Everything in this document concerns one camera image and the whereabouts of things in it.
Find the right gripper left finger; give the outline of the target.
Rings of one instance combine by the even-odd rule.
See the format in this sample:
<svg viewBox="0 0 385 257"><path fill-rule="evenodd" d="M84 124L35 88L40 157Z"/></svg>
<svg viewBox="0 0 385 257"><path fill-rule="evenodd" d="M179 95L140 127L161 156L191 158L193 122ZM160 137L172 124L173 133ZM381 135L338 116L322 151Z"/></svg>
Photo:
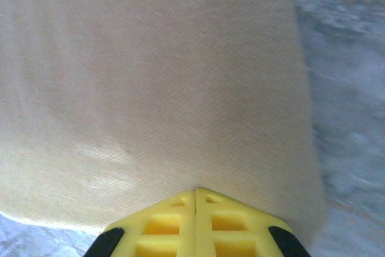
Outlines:
<svg viewBox="0 0 385 257"><path fill-rule="evenodd" d="M184 191L111 223L86 256L194 256L196 196Z"/></svg>

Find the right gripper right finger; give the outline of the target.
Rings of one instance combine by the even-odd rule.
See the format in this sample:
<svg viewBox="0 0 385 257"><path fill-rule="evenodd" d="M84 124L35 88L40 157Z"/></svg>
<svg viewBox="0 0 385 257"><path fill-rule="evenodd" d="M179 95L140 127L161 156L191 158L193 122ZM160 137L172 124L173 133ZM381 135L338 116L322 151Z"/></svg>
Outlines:
<svg viewBox="0 0 385 257"><path fill-rule="evenodd" d="M281 219L217 192L196 189L196 256L305 257Z"/></svg>

